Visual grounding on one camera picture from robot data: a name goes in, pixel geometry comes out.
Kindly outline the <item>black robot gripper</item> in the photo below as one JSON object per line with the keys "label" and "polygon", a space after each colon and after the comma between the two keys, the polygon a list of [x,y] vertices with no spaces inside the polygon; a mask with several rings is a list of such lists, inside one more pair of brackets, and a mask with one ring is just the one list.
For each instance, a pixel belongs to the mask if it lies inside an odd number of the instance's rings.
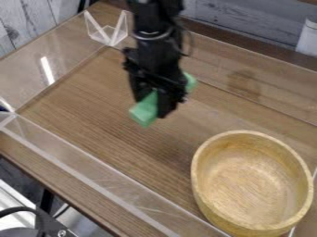
{"label": "black robot gripper", "polygon": [[179,67],[183,54],[183,35],[179,31],[146,34],[135,31],[135,47],[126,47],[125,70],[129,73],[134,99],[158,90],[158,118],[165,119],[186,96],[185,73]]}

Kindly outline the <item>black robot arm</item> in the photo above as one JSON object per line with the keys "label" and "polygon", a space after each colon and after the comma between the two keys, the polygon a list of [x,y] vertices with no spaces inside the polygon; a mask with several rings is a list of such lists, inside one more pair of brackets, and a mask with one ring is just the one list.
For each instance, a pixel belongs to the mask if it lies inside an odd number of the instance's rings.
{"label": "black robot arm", "polygon": [[123,50],[125,69],[137,105],[131,117],[147,126],[165,119],[185,102],[194,78],[182,70],[183,32],[179,12],[183,0],[126,0],[133,13],[137,47]]}

